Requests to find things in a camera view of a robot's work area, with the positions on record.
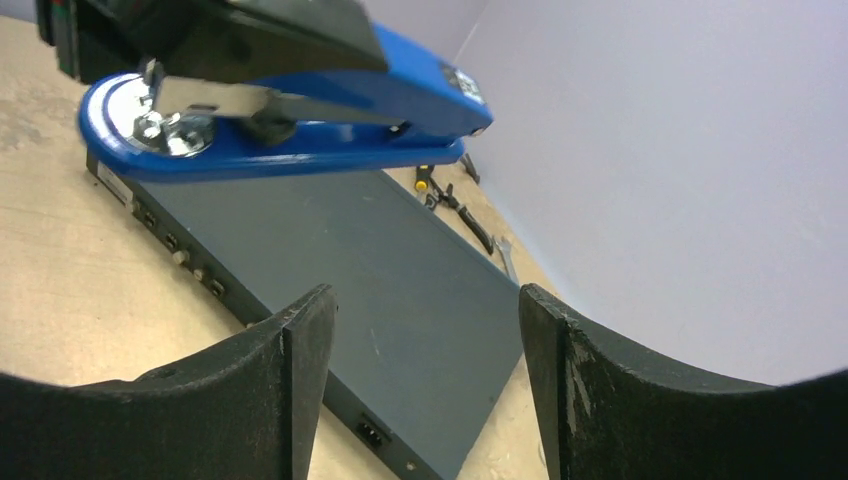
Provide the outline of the blue stapler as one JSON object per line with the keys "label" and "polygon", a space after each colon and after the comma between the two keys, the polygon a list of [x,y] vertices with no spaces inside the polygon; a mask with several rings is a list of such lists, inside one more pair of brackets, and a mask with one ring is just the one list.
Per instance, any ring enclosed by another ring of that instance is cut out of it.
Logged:
{"label": "blue stapler", "polygon": [[88,151],[135,180],[185,183],[450,164],[493,122],[476,81],[376,30],[386,72],[336,69],[227,85],[110,75],[83,96]]}

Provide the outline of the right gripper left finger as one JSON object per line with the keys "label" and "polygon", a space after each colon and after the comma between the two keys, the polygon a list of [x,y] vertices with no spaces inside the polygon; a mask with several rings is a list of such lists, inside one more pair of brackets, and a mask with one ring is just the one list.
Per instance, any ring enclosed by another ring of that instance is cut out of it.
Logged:
{"label": "right gripper left finger", "polygon": [[326,284],[132,381],[3,375],[5,479],[304,479],[328,377]]}

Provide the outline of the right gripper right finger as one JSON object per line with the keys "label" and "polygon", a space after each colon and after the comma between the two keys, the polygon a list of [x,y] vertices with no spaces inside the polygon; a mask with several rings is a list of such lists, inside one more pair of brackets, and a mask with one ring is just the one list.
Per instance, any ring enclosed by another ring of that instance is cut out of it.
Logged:
{"label": "right gripper right finger", "polygon": [[552,479],[843,479],[847,374],[772,386],[592,321],[536,284],[519,323]]}

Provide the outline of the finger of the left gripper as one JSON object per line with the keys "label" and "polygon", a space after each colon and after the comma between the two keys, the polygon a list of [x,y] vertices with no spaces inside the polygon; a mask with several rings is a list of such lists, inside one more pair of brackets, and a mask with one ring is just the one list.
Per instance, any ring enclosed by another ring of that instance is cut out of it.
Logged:
{"label": "finger of the left gripper", "polygon": [[230,84],[388,69],[357,1],[39,1],[36,24],[59,69],[86,85],[148,60],[168,75]]}

